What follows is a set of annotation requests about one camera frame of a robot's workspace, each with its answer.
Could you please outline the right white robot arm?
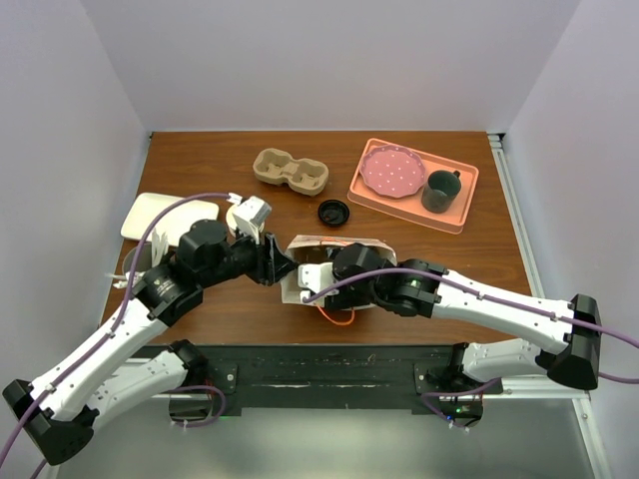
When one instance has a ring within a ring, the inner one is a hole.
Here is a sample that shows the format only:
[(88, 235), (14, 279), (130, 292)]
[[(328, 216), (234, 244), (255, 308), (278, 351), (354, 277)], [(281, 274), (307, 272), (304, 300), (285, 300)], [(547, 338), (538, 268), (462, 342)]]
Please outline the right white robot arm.
[(505, 341), (458, 346), (432, 375), (443, 387), (465, 392), (476, 383), (534, 374), (579, 390), (598, 386), (601, 321), (591, 296), (527, 296), (416, 258), (393, 264), (358, 242), (339, 248), (329, 262), (300, 267), (299, 273), (307, 303), (376, 305), (402, 317), (463, 320), (508, 334)]

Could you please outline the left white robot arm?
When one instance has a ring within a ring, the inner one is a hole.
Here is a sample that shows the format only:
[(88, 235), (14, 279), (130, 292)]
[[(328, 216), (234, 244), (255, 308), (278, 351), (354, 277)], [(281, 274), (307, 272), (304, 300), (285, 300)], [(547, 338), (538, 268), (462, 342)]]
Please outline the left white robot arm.
[(202, 220), (177, 248), (147, 270), (114, 316), (59, 365), (32, 380), (16, 379), (2, 395), (50, 465), (79, 453), (98, 428), (147, 398), (205, 385), (208, 361), (187, 340), (172, 343), (149, 363), (126, 375), (116, 370), (204, 299), (206, 288), (245, 275), (271, 286), (299, 264), (272, 234), (237, 234)]

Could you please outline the stack of paper cups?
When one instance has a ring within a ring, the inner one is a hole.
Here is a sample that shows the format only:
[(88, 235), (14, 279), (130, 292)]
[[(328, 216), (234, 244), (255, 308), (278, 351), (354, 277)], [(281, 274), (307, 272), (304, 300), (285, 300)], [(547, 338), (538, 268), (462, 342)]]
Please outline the stack of paper cups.
[(227, 227), (233, 238), (235, 238), (237, 235), (241, 236), (243, 234), (242, 231), (239, 229), (239, 226), (235, 217), (235, 212), (237, 208), (238, 208), (238, 205), (231, 205), (228, 208), (225, 215)]

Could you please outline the paper bag orange handles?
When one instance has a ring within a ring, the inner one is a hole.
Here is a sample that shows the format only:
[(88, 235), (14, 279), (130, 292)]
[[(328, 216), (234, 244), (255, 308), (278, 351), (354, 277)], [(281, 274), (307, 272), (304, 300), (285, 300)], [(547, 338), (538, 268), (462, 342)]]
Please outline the paper bag orange handles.
[[(305, 263), (332, 263), (335, 257), (345, 247), (353, 243), (360, 243), (367, 246), (382, 259), (387, 260), (392, 266), (397, 265), (397, 256), (394, 249), (379, 239), (297, 235), (287, 247), (286, 254), (293, 257), (300, 265)], [(298, 270), (288, 274), (280, 282), (280, 287), (282, 304), (311, 307), (318, 311), (329, 322), (337, 326), (348, 326), (352, 324), (355, 319), (355, 313), (361, 310), (348, 309), (329, 311), (319, 306), (321, 298), (314, 300), (314, 304), (302, 304), (300, 301), (301, 289), (298, 285)]]

